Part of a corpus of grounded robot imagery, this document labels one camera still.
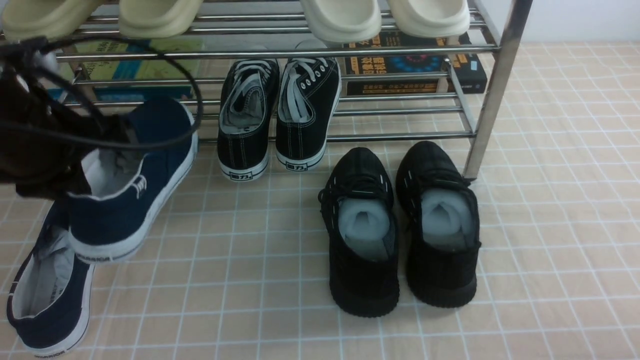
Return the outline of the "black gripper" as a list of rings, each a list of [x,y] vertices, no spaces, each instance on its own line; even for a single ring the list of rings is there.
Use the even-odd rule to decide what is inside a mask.
[[[129,174],[142,151],[133,128],[106,115],[58,74],[53,53],[1,52],[1,183],[23,198],[98,195],[105,178]]]

